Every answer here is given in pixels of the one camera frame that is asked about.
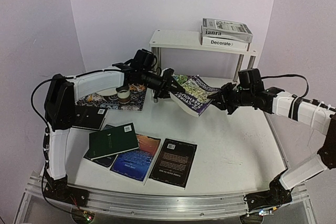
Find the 117-Storey Treehouse book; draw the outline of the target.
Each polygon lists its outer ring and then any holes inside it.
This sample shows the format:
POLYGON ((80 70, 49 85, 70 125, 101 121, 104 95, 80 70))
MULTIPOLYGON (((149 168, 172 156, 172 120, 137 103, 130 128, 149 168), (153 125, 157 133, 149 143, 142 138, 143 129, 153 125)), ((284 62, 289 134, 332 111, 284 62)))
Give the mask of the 117-Storey Treehouse book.
POLYGON ((188 81, 189 79, 193 78, 193 76, 184 75, 184 74, 173 74, 172 77, 180 85, 184 84, 186 81, 188 81))

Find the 52-Storey Treehouse book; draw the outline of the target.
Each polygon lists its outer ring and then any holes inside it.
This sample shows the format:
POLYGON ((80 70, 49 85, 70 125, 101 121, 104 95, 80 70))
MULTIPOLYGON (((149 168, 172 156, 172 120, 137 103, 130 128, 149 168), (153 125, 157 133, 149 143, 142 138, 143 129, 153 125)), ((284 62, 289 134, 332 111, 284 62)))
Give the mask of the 52-Storey Treehouse book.
POLYGON ((211 104, 208 95, 219 90, 206 84, 199 76, 180 85, 185 92, 170 93, 171 99, 191 116, 199 117, 211 104))

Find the brown Decorate book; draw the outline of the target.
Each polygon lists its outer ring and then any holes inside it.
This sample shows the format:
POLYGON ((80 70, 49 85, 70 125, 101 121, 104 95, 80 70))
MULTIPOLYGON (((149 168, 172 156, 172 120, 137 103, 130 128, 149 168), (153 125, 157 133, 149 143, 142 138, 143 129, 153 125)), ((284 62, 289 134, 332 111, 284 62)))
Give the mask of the brown Decorate book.
POLYGON ((204 37, 200 34, 200 42, 203 46, 229 48, 240 51, 248 51, 249 43, 225 38, 204 37))

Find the grey photo cover book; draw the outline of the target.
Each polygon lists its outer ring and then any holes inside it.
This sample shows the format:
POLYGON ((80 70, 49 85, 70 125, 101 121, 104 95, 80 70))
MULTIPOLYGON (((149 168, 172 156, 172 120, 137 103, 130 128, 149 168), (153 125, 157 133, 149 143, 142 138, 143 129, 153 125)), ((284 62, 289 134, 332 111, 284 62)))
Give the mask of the grey photo cover book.
POLYGON ((253 34, 244 23, 203 18, 201 32, 204 37, 225 38, 252 43, 253 34))

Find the black paperback book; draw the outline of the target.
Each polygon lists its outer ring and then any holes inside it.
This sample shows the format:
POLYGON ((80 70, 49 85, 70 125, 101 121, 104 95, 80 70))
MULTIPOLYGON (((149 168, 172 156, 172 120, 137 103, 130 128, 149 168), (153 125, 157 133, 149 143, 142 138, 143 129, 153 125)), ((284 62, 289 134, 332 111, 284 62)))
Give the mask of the black paperback book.
POLYGON ((196 150, 196 144, 166 138, 149 179, 185 189, 196 150))

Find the dark green hardcover book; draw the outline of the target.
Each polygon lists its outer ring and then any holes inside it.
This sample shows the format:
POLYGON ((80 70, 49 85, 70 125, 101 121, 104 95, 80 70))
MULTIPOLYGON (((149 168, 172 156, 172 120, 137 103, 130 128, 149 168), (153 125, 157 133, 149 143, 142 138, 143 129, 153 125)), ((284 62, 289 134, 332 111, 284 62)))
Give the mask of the dark green hardcover book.
POLYGON ((139 148, 133 123, 89 134, 89 149, 86 157, 95 160, 139 148))

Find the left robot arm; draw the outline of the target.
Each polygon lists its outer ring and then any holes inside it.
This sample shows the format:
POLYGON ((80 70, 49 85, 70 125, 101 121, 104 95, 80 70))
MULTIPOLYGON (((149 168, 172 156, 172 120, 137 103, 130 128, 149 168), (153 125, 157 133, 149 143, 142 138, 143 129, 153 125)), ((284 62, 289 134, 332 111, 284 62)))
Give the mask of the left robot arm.
POLYGON ((173 69, 154 74, 157 57, 150 51, 139 49, 134 58, 115 63, 109 68, 94 70, 76 76, 54 75, 41 116, 46 128, 43 140, 45 158, 41 190, 45 200, 53 199, 79 207, 85 206, 89 192, 68 186, 66 173, 66 147, 70 128, 75 122, 75 103, 92 93, 127 84, 141 84, 154 91, 154 98, 167 98, 169 93, 184 92, 173 78, 173 69))

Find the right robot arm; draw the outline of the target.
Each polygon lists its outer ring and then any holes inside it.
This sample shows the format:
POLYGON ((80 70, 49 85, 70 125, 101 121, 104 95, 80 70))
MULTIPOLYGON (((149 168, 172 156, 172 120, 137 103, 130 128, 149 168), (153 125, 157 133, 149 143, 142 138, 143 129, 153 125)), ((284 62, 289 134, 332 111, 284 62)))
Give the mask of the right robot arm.
POLYGON ((292 201, 291 192, 297 185, 325 170, 335 168, 335 108, 324 102, 308 100, 284 89, 266 89, 259 69, 246 69, 238 73, 239 85, 231 82, 209 95, 212 105, 233 114, 239 107, 250 106, 268 114, 284 116, 309 126, 324 135, 323 146, 304 161, 277 175, 269 189, 250 193, 244 197, 249 212, 265 212, 292 201))

